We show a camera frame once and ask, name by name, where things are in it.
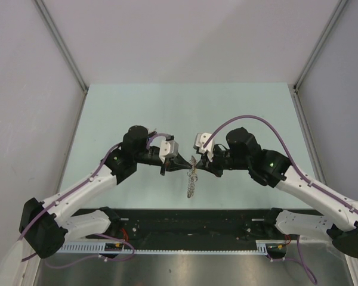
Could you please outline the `metal disc with keyrings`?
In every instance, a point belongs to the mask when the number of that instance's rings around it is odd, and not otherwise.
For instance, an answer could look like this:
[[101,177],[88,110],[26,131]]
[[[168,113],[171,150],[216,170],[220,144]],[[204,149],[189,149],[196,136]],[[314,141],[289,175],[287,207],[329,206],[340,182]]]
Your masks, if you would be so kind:
[[196,164],[197,160],[194,156],[191,156],[190,161],[191,169],[187,172],[189,178],[187,184],[187,198],[192,198],[195,193],[196,182],[198,180]]

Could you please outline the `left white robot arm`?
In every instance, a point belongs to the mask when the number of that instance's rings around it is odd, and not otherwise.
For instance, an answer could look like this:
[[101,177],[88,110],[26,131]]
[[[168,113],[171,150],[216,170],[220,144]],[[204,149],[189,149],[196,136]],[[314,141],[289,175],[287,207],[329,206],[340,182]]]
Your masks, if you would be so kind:
[[110,208],[102,207],[88,215],[74,214],[102,192],[129,178],[136,172],[138,164],[157,166],[161,175],[191,169],[191,164],[179,154],[174,136],[163,134],[165,139],[161,145],[151,146],[158,136],[157,132],[149,132],[144,126],[132,126],[85,179],[42,201],[31,198],[25,202],[19,239],[25,240],[36,256],[45,259],[69,240],[87,235],[117,236],[119,218]]

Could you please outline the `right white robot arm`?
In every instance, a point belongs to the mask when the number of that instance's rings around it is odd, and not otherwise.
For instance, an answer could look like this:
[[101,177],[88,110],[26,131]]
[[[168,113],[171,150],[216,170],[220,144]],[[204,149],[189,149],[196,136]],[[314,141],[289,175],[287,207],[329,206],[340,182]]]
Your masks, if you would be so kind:
[[268,238],[277,239],[282,234],[313,237],[358,259],[358,201],[305,174],[289,157],[261,148],[245,128],[230,131],[226,141],[229,147],[222,150],[211,134],[197,134],[194,148],[201,155],[197,169],[218,178],[224,170],[246,170],[258,184],[293,195],[318,211],[309,215],[271,209],[263,223]]

